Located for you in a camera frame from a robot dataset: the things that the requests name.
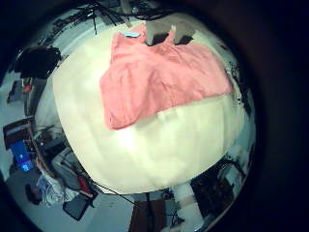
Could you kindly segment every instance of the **white tile floor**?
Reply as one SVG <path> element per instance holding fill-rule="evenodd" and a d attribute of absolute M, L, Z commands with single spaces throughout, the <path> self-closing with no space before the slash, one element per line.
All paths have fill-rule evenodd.
<path fill-rule="evenodd" d="M 105 25 L 105 23 L 99 17 L 97 17 L 96 22 L 98 33 L 107 27 L 113 26 L 112 24 L 108 26 Z M 29 45 L 36 44 L 37 40 L 42 38 L 46 32 L 50 31 L 50 29 L 50 25 L 46 26 L 44 30 L 41 30 L 41 32 L 35 36 L 34 40 L 32 40 Z M 92 20 L 88 20 L 74 27 L 68 25 L 66 30 L 57 38 L 53 45 L 59 47 L 63 56 L 67 57 L 75 50 L 76 47 L 80 46 L 94 35 L 94 24 Z M 10 104 L 6 104 L 6 98 L 12 87 L 12 83 L 18 78 L 18 73 L 7 73 L 4 79 L 4 83 L 0 88 L 1 128 L 10 122 L 19 120 L 24 117 L 23 103 L 21 101 L 15 101 Z M 53 125 L 56 122 L 59 123 L 53 96 L 50 93 L 50 85 L 51 81 L 49 80 L 45 91 L 42 94 L 42 100 L 39 103 L 38 112 L 36 114 L 38 125 Z M 253 137 L 250 137 L 250 141 L 248 142 L 248 147 L 251 147 L 252 143 L 255 141 L 255 132 L 252 133 L 252 130 L 255 129 L 254 118 L 247 118 L 247 120 L 247 126 L 250 125 L 253 127 L 244 128 L 243 134 L 239 137 L 238 144 L 243 146 L 243 143 L 247 141 L 247 137 L 253 134 Z M 233 149 L 231 149 L 231 154 L 235 155 L 235 157 L 238 157 L 239 150 L 235 147 Z M 3 139 L 0 139 L 0 151 L 2 151 L 0 156 L 0 168 L 4 179 L 7 180 L 8 186 L 14 196 L 16 203 L 22 209 L 22 211 L 38 225 L 42 231 L 127 231 L 133 207 L 129 203 L 125 202 L 122 198 L 117 196 L 100 194 L 94 202 L 96 206 L 95 209 L 89 208 L 83 219 L 81 219 L 79 222 L 75 221 L 65 212 L 63 212 L 61 206 L 46 209 L 41 206 L 34 206 L 30 204 L 26 200 L 23 188 L 26 183 L 35 181 L 34 179 L 37 178 L 36 173 L 32 172 L 32 174 L 25 174 L 21 171 L 16 171 L 9 178 L 9 168 L 13 159 L 11 151 L 5 151 L 4 149 Z M 240 163 L 242 163 L 243 166 L 246 166 L 247 162 L 247 156 L 241 156 Z M 166 208 L 167 213 L 170 214 L 174 212 L 174 201 L 166 202 Z M 170 223 L 171 217 L 167 218 L 167 224 Z"/>

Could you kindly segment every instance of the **desk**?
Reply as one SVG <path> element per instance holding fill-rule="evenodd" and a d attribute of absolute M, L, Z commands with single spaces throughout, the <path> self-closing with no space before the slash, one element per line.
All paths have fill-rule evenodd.
<path fill-rule="evenodd" d="M 36 150 L 36 154 L 40 160 L 40 162 L 43 165 L 44 170 L 47 172 L 47 174 L 53 178 L 56 177 L 56 174 L 49 168 L 49 164 L 45 161 L 44 156 L 42 155 L 42 150 L 40 149 L 39 145 L 37 144 L 36 139 L 34 139 L 34 134 L 33 134 L 33 124 L 32 122 L 28 122 L 29 127 L 27 127 L 30 139 L 32 141 L 32 144 Z"/>
<path fill-rule="evenodd" d="M 231 80 L 232 95 L 170 108 L 122 130 L 109 130 L 99 80 L 109 67 L 113 35 L 128 31 L 119 25 L 81 45 L 52 82 L 67 139 L 91 178 L 119 193 L 138 193 L 183 183 L 215 164 L 238 137 L 244 110 Z M 200 32 L 193 39 L 209 43 Z"/>

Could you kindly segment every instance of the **blue screen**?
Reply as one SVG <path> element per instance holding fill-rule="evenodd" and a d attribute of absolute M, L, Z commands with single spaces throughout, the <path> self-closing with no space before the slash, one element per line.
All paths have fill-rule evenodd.
<path fill-rule="evenodd" d="M 33 164 L 31 161 L 25 161 L 19 165 L 20 169 L 24 172 L 30 171 L 33 168 Z"/>

